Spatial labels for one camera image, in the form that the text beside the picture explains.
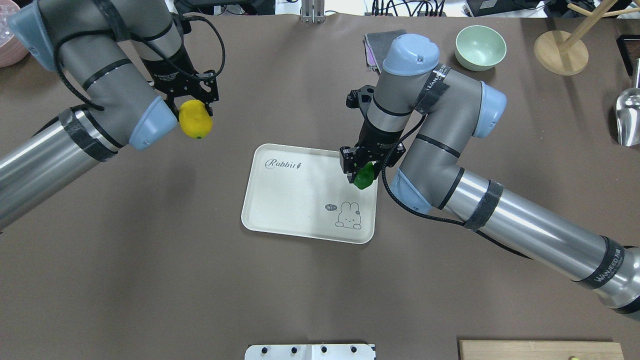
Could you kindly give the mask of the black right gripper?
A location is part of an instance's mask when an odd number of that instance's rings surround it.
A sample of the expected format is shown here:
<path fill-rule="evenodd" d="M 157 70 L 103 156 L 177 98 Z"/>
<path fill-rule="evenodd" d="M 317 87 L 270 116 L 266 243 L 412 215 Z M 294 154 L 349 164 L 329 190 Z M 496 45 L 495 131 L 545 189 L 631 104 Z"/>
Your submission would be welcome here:
<path fill-rule="evenodd" d="M 369 120 L 364 120 L 359 138 L 354 147 L 341 146 L 340 166 L 345 174 L 358 174 L 369 162 L 375 162 L 374 174 L 379 174 L 383 163 L 386 167 L 394 167 L 406 153 L 400 137 L 403 131 L 388 132 L 375 127 Z"/>

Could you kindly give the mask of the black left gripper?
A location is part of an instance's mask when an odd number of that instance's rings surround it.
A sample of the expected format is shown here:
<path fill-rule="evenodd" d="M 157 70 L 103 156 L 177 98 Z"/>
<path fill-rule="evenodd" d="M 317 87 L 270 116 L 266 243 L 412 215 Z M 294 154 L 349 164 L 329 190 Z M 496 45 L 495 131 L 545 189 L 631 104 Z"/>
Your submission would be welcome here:
<path fill-rule="evenodd" d="M 166 95 L 164 102 L 178 116 L 175 98 L 189 96 L 205 105 L 208 116 L 213 115 L 211 105 L 219 100 L 217 78 L 210 73 L 198 73 L 185 50 L 165 60 L 142 59 L 153 80 L 153 88 Z"/>

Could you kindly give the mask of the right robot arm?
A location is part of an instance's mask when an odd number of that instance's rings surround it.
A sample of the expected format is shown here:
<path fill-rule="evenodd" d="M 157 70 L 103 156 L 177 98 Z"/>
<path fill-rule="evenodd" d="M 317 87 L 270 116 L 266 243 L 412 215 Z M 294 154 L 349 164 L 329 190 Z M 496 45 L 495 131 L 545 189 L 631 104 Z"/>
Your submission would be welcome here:
<path fill-rule="evenodd" d="M 375 86 L 347 96 L 363 124 L 355 146 L 339 149 L 343 173 L 365 189 L 382 183 L 410 214 L 430 219 L 432 208 L 516 255 L 554 269 L 594 291 L 616 313 L 639 319 L 639 249 L 595 234 L 484 178 L 458 160 L 471 137 L 484 138 L 506 108 L 506 96 L 439 61 L 438 45 L 413 33 L 387 47 Z"/>

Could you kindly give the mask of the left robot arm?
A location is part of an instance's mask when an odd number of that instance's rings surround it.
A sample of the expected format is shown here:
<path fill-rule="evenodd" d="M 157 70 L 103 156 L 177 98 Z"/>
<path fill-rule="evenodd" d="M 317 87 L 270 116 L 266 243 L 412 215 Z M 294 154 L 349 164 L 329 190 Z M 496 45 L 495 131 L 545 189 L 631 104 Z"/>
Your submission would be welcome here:
<path fill-rule="evenodd" d="M 190 23 L 210 20 L 171 0 L 34 0 L 9 29 L 80 104 L 48 121 L 1 159 L 6 228 L 121 148 L 145 150 L 180 126 L 213 127 L 221 70 L 197 71 Z"/>

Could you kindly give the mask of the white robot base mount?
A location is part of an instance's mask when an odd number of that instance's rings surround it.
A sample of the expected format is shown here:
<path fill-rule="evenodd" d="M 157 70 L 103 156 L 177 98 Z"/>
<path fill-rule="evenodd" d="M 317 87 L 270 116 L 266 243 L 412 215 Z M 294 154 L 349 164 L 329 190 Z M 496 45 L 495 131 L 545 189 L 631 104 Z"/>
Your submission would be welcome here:
<path fill-rule="evenodd" d="M 256 344 L 245 360 L 375 360 L 374 345 L 366 343 Z"/>

